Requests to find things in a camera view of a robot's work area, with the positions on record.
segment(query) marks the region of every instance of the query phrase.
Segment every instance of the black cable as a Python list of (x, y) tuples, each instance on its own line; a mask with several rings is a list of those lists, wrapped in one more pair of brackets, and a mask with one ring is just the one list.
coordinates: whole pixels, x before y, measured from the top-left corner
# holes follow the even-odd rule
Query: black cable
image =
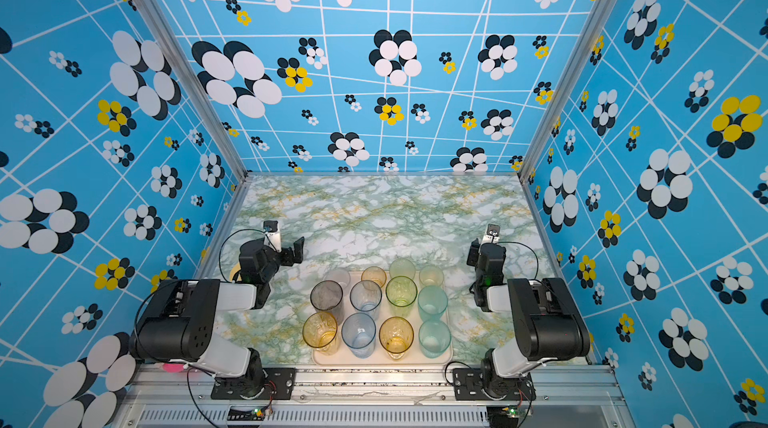
[(197, 405), (197, 401), (195, 401), (195, 399), (194, 399), (194, 395), (192, 394), (192, 386), (190, 386), (190, 370), (192, 370), (192, 366), (190, 366), (190, 367), (187, 369), (187, 391), (189, 391), (189, 392), (190, 392), (190, 398), (192, 399), (192, 403), (194, 403), (194, 407), (195, 407), (195, 408), (197, 408), (197, 411), (198, 411), (198, 412), (199, 412), (201, 415), (203, 415), (203, 418), (205, 418), (205, 420), (206, 420), (208, 423), (210, 423), (212, 426), (216, 426), (216, 428), (220, 428), (220, 427), (219, 427), (219, 426), (218, 426), (216, 423), (214, 423), (213, 421), (211, 421), (211, 420), (210, 420), (210, 418), (208, 418), (208, 416), (206, 416), (206, 414), (205, 414), (205, 413), (203, 413), (203, 411), (202, 411), (202, 410), (200, 409), (200, 407)]
[(533, 251), (533, 249), (532, 249), (531, 247), (529, 247), (529, 246), (528, 246), (528, 245), (526, 245), (525, 243), (521, 243), (521, 242), (519, 242), (519, 241), (498, 241), (498, 243), (514, 243), (514, 244), (521, 244), (522, 246), (524, 246), (524, 247), (526, 247), (527, 249), (531, 250), (531, 252), (533, 253), (533, 256), (535, 256), (535, 257), (536, 257), (536, 274), (533, 276), (533, 279), (534, 279), (534, 280), (537, 280), (537, 279), (538, 279), (538, 256), (536, 255), (536, 252), (535, 252), (535, 251)]

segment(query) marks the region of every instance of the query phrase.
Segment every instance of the yellow circle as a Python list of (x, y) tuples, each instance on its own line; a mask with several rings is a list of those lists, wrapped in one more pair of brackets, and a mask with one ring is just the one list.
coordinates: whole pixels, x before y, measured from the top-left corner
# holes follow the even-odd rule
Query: yellow circle
[(750, 113), (741, 120), (741, 129), (745, 132), (754, 132), (763, 125), (763, 117), (757, 113)]
[(741, 126), (731, 125), (723, 131), (723, 138), (725, 138), (726, 141), (733, 143), (735, 140), (739, 139), (742, 133), (743, 130), (741, 129)]
[(735, 96), (731, 96), (723, 102), (723, 107), (720, 110), (726, 115), (733, 115), (737, 109), (739, 109), (739, 99)]
[(712, 129), (716, 132), (722, 132), (730, 125), (730, 118), (728, 115), (718, 115), (712, 120)]
[(741, 101), (742, 113), (754, 113), (760, 107), (760, 97), (757, 95), (749, 95)]

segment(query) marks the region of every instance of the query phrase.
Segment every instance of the white tray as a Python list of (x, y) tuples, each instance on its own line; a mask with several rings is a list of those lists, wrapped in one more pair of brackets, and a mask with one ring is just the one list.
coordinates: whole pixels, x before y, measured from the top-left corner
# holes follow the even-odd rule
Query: white tray
[[(360, 277), (362, 276), (362, 271), (351, 271), (350, 272), (350, 286), (344, 289), (344, 316), (349, 317), (351, 314), (354, 314), (357, 312), (355, 308), (352, 306), (352, 302), (350, 301), (350, 291), (353, 286), (355, 286), (355, 283), (360, 281)], [(387, 282), (389, 282), (389, 271), (386, 272), (387, 276)], [(414, 276), (414, 282), (416, 283), (416, 286), (418, 288), (418, 291), (421, 292), (423, 286), (421, 286), (421, 283), (418, 281), (418, 271), (416, 272), (416, 276)], [(422, 326), (422, 319), (418, 316), (418, 300), (413, 302), (413, 308), (411, 309), (411, 313), (406, 317), (408, 322), (413, 327), (413, 344), (410, 348), (408, 348), (408, 351), (406, 354), (400, 358), (399, 360), (393, 360), (384, 350), (384, 347), (379, 343), (379, 328), (381, 327), (382, 323), (386, 321), (387, 318), (391, 318), (392, 315), (392, 308), (389, 304), (389, 301), (386, 298), (386, 292), (385, 292), (386, 285), (384, 285), (384, 288), (382, 289), (382, 303), (379, 307), (379, 316), (374, 320), (376, 322), (376, 338), (374, 338), (373, 343), (376, 344), (376, 348), (373, 351), (373, 354), (371, 356), (368, 356), (367, 358), (358, 358), (357, 356), (353, 355), (350, 351), (350, 348), (344, 344), (344, 341), (341, 340), (341, 345), (339, 346), (339, 350), (335, 352), (332, 355), (326, 355), (322, 354), (316, 350), (312, 350), (312, 359), (315, 361), (315, 364), (321, 365), (321, 366), (374, 366), (374, 365), (438, 365), (443, 366), (447, 362), (449, 362), (453, 358), (453, 342), (448, 346), (446, 351), (438, 356), (437, 358), (427, 358), (424, 356), (424, 353), (422, 353), (421, 347), (418, 345), (418, 328)], [(451, 326), (448, 323), (448, 310), (446, 309), (446, 312), (442, 315), (441, 320), (448, 325)], [(339, 326), (339, 333), (338, 335), (341, 336), (341, 326), (343, 323), (340, 323)]]

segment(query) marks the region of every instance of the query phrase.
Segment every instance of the blue wallpaper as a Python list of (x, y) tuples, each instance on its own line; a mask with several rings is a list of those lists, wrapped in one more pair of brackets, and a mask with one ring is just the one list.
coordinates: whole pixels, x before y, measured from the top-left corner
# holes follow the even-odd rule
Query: blue wallpaper
[(528, 187), (638, 426), (768, 422), (767, 0), (619, 0)]
[(157, 0), (255, 172), (510, 172), (595, 0)]
[(132, 0), (0, 0), (0, 426), (102, 426), (236, 181)]

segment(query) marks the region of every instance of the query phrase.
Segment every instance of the drinking glass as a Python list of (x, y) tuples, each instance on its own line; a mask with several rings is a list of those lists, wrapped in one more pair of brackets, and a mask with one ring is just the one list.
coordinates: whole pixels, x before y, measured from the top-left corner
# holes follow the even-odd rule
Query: drinking glass
[(382, 289), (374, 281), (360, 281), (352, 287), (350, 301), (356, 310), (367, 313), (375, 320), (382, 303)]
[(448, 296), (434, 284), (422, 288), (418, 293), (418, 316), (422, 321), (439, 320), (448, 307)]
[(367, 358), (376, 348), (376, 322), (365, 313), (352, 314), (341, 327), (341, 338), (353, 355)]
[(379, 267), (368, 267), (362, 272), (361, 280), (375, 281), (379, 288), (384, 288), (386, 284), (386, 272)]
[(418, 346), (427, 358), (437, 358), (445, 353), (451, 344), (451, 331), (440, 320), (422, 323), (418, 329)]
[(431, 284), (441, 286), (444, 278), (442, 270), (434, 264), (428, 264), (418, 272), (418, 280), (421, 281), (422, 287), (427, 287)]
[(315, 311), (327, 311), (336, 321), (344, 321), (344, 303), (342, 299), (344, 289), (335, 281), (321, 281), (315, 285), (310, 293), (310, 302)]
[(339, 350), (339, 325), (330, 313), (319, 311), (307, 318), (302, 328), (304, 343), (318, 353), (332, 355)]
[(399, 360), (413, 344), (413, 327), (405, 318), (389, 318), (379, 329), (379, 343), (393, 360)]
[(395, 258), (389, 265), (389, 277), (407, 277), (413, 279), (416, 276), (416, 265), (408, 258)]
[(386, 285), (386, 297), (396, 317), (407, 318), (413, 309), (418, 290), (416, 283), (407, 277), (394, 277)]

